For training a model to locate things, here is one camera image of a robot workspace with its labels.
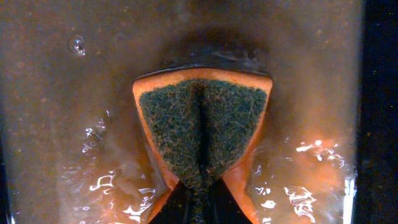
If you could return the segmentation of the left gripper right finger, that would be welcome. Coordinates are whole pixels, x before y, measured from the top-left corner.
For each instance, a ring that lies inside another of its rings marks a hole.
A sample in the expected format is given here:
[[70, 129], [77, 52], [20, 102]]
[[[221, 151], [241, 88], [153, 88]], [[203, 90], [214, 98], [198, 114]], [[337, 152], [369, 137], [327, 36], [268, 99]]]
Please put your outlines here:
[[211, 186], [211, 223], [251, 224], [223, 179], [217, 180]]

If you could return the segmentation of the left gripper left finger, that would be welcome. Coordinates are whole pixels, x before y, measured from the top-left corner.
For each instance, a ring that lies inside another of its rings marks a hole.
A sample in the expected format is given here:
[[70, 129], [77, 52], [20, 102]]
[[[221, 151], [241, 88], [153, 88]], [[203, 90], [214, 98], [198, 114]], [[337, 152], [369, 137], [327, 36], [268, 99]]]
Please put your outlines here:
[[181, 182], [171, 191], [160, 210], [149, 224], [187, 224], [190, 213], [190, 190]]

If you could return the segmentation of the orange green scrub sponge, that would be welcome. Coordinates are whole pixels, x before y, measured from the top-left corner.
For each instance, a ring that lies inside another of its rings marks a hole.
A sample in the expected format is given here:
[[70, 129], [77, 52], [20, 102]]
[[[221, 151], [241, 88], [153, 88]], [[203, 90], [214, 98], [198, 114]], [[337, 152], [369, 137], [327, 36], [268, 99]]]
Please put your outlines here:
[[223, 179], [256, 223], [245, 193], [261, 138], [272, 80], [216, 68], [189, 68], [138, 78], [132, 86], [149, 146], [167, 185], [151, 218], [178, 182], [190, 190], [188, 223], [211, 223], [211, 186]]

